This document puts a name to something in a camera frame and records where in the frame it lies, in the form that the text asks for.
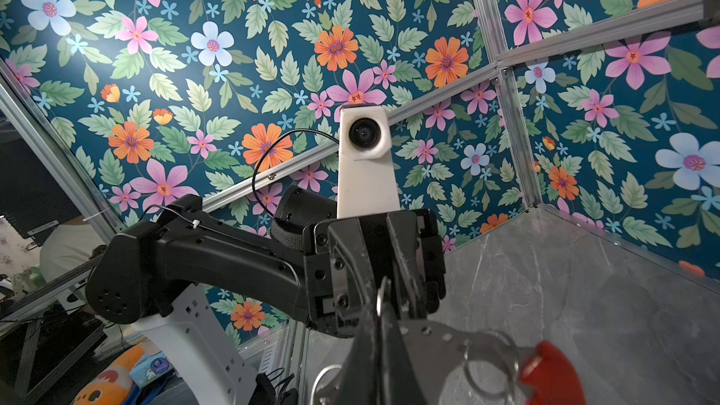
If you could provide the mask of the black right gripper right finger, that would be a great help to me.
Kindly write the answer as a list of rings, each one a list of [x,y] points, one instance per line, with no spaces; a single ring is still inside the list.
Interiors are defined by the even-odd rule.
[[[393,307],[382,306],[382,404],[426,404]]]

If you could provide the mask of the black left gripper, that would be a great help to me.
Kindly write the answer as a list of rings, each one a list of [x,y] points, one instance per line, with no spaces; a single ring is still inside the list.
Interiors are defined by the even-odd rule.
[[[427,208],[325,219],[307,225],[303,238],[313,330],[352,337],[380,290],[403,319],[425,319],[446,298],[443,238]]]

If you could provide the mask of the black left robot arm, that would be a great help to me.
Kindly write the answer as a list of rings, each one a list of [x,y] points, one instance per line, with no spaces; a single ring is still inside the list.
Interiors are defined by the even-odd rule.
[[[396,313],[423,319],[446,295],[442,238],[431,210],[338,216],[334,201],[289,187],[269,236],[234,228],[188,194],[156,221],[117,234],[88,279],[93,309],[130,324],[178,370],[201,404],[260,404],[274,397],[238,354],[206,286],[246,294],[308,328],[347,339],[389,281]]]

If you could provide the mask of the red keyring opener tool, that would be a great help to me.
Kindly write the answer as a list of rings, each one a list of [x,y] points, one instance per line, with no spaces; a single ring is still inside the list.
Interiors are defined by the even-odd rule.
[[[581,379],[547,340],[521,347],[500,330],[467,332],[433,321],[404,320],[399,331],[427,403],[440,402],[460,369],[472,393],[506,404],[585,404]]]

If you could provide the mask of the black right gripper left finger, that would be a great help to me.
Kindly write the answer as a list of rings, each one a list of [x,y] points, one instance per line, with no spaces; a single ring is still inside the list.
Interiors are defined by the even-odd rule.
[[[337,375],[334,404],[378,404],[381,365],[377,301],[363,309],[351,350]]]

